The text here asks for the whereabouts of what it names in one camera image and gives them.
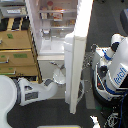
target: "white refrigerator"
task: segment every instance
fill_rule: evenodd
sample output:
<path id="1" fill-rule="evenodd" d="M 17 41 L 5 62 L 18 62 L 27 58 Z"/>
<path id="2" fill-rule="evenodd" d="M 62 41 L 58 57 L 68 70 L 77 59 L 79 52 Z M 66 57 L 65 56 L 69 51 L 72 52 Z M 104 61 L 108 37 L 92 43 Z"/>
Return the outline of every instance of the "white refrigerator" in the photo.
<path id="1" fill-rule="evenodd" d="M 25 2 L 39 67 L 45 67 L 44 63 L 49 60 L 65 63 L 65 102 L 69 104 L 70 113 L 75 114 L 93 0 Z M 50 67 L 45 69 L 41 70 L 42 76 L 50 72 Z"/>

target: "door handle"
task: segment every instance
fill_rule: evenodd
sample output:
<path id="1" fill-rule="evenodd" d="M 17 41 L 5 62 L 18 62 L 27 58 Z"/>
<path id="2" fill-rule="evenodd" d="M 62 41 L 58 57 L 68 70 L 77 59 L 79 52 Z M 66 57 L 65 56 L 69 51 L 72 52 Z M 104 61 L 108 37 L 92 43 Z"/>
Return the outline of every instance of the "door handle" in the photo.
<path id="1" fill-rule="evenodd" d="M 0 62 L 0 64 L 6 64 L 8 62 L 9 62 L 9 59 L 7 59 L 7 61 Z"/>
<path id="2" fill-rule="evenodd" d="M 12 73 L 0 73 L 0 75 L 15 75 L 16 71 L 12 72 Z"/>

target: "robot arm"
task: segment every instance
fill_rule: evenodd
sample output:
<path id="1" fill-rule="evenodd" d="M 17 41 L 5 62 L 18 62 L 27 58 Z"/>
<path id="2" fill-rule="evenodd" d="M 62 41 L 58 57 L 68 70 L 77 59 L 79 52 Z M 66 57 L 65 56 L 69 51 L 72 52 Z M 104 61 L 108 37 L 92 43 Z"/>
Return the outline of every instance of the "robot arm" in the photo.
<path id="1" fill-rule="evenodd" d="M 7 123 L 7 113 L 15 103 L 21 106 L 53 97 L 58 86 L 47 79 L 41 84 L 31 83 L 25 78 L 18 81 L 0 75 L 0 128 L 11 128 Z"/>

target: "floor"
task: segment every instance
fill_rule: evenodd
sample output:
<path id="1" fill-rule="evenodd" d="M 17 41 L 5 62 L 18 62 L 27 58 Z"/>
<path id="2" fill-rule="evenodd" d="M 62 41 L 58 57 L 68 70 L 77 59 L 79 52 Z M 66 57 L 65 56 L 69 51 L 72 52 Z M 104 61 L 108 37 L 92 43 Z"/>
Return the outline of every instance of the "floor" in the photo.
<path id="1" fill-rule="evenodd" d="M 99 1 L 95 0 L 93 4 L 86 47 L 88 57 L 92 56 L 92 44 L 108 47 L 114 33 L 126 36 L 120 23 L 120 12 L 128 8 L 128 1 L 121 3 L 120 0 L 106 0 L 103 4 Z M 8 113 L 9 124 L 13 128 L 36 128 L 40 125 L 79 125 L 82 128 L 92 128 L 93 122 L 90 116 L 93 115 L 98 117 L 99 124 L 103 128 L 105 118 L 101 115 L 101 106 L 93 97 L 91 84 L 88 82 L 90 81 L 90 67 L 83 70 L 83 78 L 85 97 L 78 104 L 75 115 L 70 114 L 69 105 L 64 99 L 46 100 L 24 107 L 15 105 Z"/>

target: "shelf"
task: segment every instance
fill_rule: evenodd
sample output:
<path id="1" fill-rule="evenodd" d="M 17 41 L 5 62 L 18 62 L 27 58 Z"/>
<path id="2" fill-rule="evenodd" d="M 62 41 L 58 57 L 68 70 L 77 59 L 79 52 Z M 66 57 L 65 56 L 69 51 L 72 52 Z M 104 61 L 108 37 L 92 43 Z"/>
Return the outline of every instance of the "shelf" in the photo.
<path id="1" fill-rule="evenodd" d="M 39 13 L 72 13 L 77 12 L 77 9 L 66 9 L 66 10 L 39 10 Z"/>
<path id="2" fill-rule="evenodd" d="M 63 17 L 62 18 L 62 21 L 64 21 L 64 20 L 73 20 L 73 19 L 76 19 L 76 17 Z M 54 21 L 54 18 L 53 18 L 53 16 L 51 16 L 51 17 L 48 17 L 47 19 L 42 19 L 42 20 L 51 20 L 51 21 Z"/>
<path id="3" fill-rule="evenodd" d="M 74 27 L 75 27 L 75 25 L 73 25 L 73 26 L 67 26 L 67 27 L 51 27 L 50 29 L 51 30 L 73 30 L 74 29 Z"/>

